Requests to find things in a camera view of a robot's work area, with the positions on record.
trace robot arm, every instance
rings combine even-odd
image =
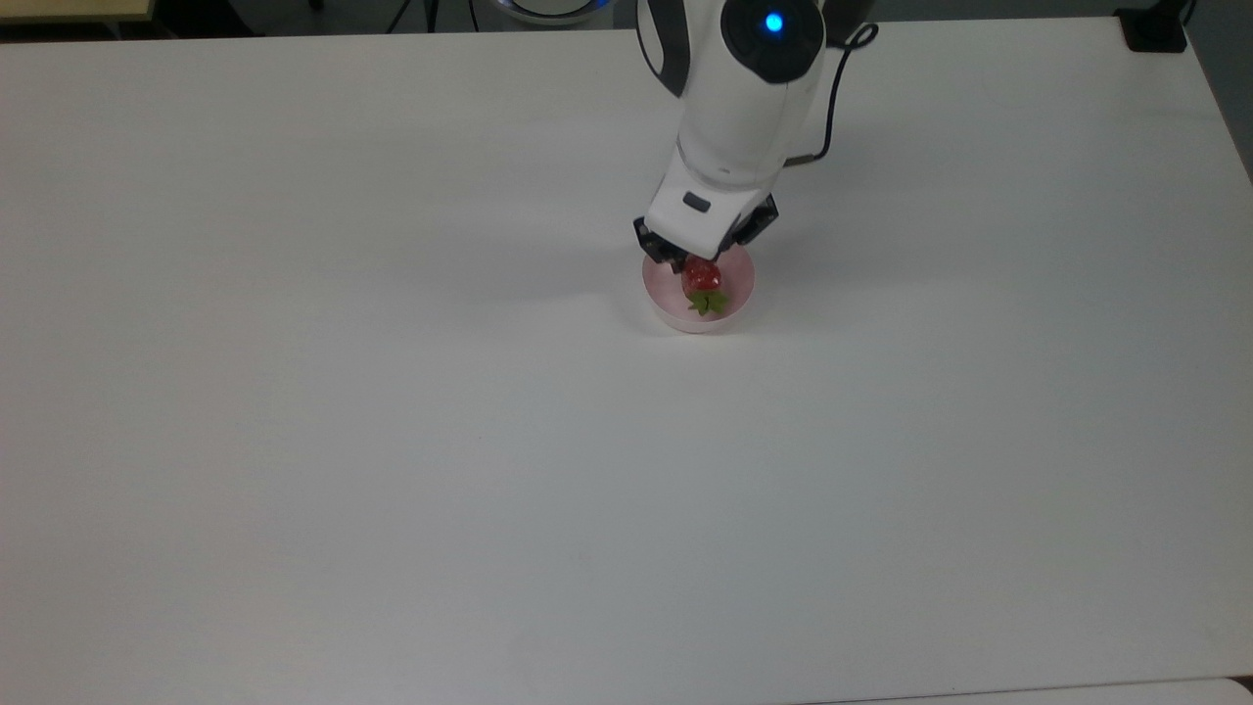
[[[771,188],[817,93],[827,21],[814,0],[640,0],[638,13],[644,58],[684,111],[637,235],[658,262],[713,259],[777,217]]]

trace white tabletop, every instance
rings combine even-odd
[[[1253,672],[1253,189],[1114,20],[885,26],[737,327],[630,33],[0,46],[0,701]]]

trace pink bowl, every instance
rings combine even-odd
[[[718,257],[718,268],[722,270],[722,289],[729,298],[720,314],[702,316],[693,311],[689,307],[692,302],[683,294],[680,277],[670,269],[669,263],[659,264],[644,257],[644,289],[648,291],[657,314],[670,327],[683,332],[712,332],[729,323],[744,307],[757,278],[752,257],[738,244]]]

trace green strawberry calyx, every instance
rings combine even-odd
[[[695,311],[702,316],[709,312],[720,316],[730,299],[719,288],[703,288],[688,293],[688,301],[692,301],[692,304],[688,306],[690,311]]]

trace strawberry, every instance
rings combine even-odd
[[[688,308],[702,316],[710,311],[722,313],[728,298],[722,291],[722,272],[718,270],[718,264],[695,254],[688,254],[683,262],[680,277],[683,294],[688,297],[688,301],[692,301]]]

